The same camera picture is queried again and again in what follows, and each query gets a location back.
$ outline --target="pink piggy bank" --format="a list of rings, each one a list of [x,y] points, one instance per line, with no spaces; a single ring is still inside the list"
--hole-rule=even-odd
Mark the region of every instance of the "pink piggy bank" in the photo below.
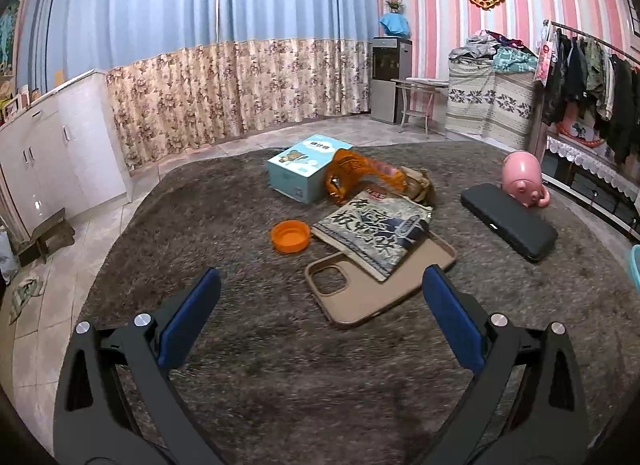
[[[502,190],[526,207],[549,204],[549,191],[542,185],[538,158],[525,150],[512,152],[502,162]]]

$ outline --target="orange plastic bag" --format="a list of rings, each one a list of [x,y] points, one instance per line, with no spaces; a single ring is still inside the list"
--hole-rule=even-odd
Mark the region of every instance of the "orange plastic bag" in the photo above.
[[[329,196],[344,203],[364,176],[373,175],[390,189],[404,193],[406,179],[399,169],[348,149],[338,149],[326,169],[324,183]]]

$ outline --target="pink striped wall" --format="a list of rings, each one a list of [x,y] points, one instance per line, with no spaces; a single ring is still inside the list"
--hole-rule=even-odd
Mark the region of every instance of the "pink striped wall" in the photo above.
[[[378,0],[381,14],[386,12]],[[551,18],[630,52],[626,0],[506,0],[482,10],[467,0],[402,0],[414,42],[414,76],[447,78],[449,51],[479,29],[521,39],[534,50],[542,21]]]

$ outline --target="blue gripper pad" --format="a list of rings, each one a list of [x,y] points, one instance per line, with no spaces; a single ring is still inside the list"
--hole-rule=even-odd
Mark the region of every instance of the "blue gripper pad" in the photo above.
[[[479,375],[484,368],[482,335],[460,304],[456,293],[449,279],[437,265],[431,265],[424,270],[422,294],[451,351],[463,368]]]
[[[209,268],[162,331],[158,366],[176,369],[184,364],[200,330],[218,303],[221,288],[218,270]]]

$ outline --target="orange bowl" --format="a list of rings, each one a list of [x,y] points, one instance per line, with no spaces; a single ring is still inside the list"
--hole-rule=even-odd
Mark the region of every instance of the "orange bowl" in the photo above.
[[[283,221],[271,229],[271,241],[277,251],[294,254],[306,249],[311,240],[311,230],[298,220]]]

